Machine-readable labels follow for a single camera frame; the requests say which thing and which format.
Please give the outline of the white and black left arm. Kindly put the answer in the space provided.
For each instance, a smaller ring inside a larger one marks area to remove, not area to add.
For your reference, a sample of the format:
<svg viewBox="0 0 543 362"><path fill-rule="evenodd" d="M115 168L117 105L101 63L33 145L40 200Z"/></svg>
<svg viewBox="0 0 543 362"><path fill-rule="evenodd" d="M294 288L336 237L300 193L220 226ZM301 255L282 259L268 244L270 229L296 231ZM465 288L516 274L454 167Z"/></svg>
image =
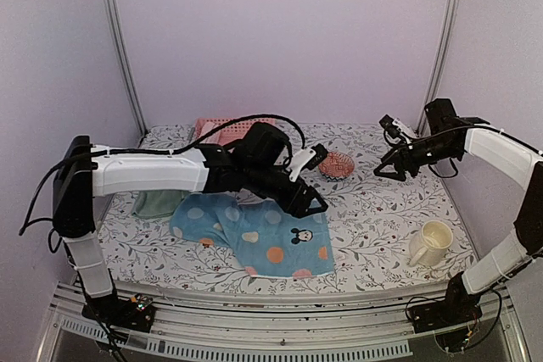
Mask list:
<svg viewBox="0 0 543 362"><path fill-rule="evenodd" d="M289 137L257 121L245 135L225 146L209 144L215 130L184 148L124 149L93 146L75 137L53 179L53 228L62 238L94 310L109 323L126 316L98 242L93 199L118 192L177 190L239 192L270 198L295 218L323 213L327 204L301 179L326 157L317 144L293 152Z"/></svg>

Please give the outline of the pink towel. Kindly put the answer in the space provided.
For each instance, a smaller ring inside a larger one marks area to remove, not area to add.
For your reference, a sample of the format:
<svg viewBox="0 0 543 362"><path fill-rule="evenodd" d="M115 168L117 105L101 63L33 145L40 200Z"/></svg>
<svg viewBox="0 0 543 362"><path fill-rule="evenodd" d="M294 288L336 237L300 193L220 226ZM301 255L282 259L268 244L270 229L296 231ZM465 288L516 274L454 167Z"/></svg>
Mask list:
<svg viewBox="0 0 543 362"><path fill-rule="evenodd" d="M212 121L206 121L203 124L200 135L205 136L205 139L202 141L204 144L218 144L224 146L232 140L227 128L220 128L218 123Z"/></svg>

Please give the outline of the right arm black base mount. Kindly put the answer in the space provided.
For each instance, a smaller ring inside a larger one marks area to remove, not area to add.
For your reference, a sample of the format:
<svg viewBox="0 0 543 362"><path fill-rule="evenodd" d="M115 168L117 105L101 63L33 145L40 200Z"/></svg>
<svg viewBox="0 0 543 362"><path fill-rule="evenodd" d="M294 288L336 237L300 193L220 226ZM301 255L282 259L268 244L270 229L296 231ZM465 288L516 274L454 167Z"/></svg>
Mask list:
<svg viewBox="0 0 543 362"><path fill-rule="evenodd" d="M412 323L415 333L467 324L461 330L448 331L435 337L438 346L449 353L459 353L467 348L473 335L473 328L469 324L476 326L483 315L479 306L481 295L467 292L462 275L461 272L451 278L444 299L406 307L406 318Z"/></svg>

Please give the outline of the blue patterned towel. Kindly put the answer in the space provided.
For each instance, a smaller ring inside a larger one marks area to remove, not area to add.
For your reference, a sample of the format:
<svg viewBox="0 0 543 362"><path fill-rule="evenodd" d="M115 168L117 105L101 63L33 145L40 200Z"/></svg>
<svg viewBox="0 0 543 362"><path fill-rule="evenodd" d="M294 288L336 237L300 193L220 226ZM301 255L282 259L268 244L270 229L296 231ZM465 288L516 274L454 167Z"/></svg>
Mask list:
<svg viewBox="0 0 543 362"><path fill-rule="evenodd" d="M238 203L226 194L191 194L170 220L173 236L232 250L250 276L307 278L334 272L325 214L295 218L277 203Z"/></svg>

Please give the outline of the pink perforated plastic basket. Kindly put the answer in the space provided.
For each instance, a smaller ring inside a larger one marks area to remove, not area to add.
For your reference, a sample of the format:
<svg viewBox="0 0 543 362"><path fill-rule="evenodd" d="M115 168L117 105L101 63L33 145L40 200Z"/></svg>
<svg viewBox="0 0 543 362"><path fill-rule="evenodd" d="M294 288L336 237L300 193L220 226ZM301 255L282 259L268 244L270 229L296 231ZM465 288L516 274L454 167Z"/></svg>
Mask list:
<svg viewBox="0 0 543 362"><path fill-rule="evenodd" d="M222 124L227 123L230 120L231 118L198 118L195 123L194 133L191 141L195 141L204 134L207 134L209 131L220 127ZM220 129L214 135L208 136L203 143L219 144L224 146L235 140L243 139L250 127L256 122L267 123L270 125L275 124L274 119L245 120Z"/></svg>

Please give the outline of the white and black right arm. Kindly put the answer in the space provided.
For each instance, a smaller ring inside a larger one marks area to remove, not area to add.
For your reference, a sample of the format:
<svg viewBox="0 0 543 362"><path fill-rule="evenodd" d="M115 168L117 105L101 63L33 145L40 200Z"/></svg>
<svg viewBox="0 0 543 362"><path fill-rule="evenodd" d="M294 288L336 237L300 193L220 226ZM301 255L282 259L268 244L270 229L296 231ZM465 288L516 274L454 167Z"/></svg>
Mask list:
<svg viewBox="0 0 543 362"><path fill-rule="evenodd" d="M479 117L462 117L447 98L428 103L429 134L419 136L400 120L385 115L379 124L390 150L374 170L397 181L448 160L467 175L451 184L456 206L479 238L500 235L485 244L486 254L453 279L457 290L439 306L447 325L468 315L474 296L513 278L542 255L542 152ZM467 164L461 166L462 159Z"/></svg>

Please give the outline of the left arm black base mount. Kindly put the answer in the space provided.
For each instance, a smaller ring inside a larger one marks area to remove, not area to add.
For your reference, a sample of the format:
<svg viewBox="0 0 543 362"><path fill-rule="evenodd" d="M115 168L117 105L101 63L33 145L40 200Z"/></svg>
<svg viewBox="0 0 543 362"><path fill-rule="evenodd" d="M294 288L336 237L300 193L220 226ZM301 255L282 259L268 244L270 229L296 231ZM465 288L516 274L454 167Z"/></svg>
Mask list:
<svg viewBox="0 0 543 362"><path fill-rule="evenodd" d="M85 305L81 314L85 318L107 327L150 333L156 313L151 297L137 293L123 299L118 296L116 288L111 294L99 298L91 298L86 290L83 290L83 295Z"/></svg>

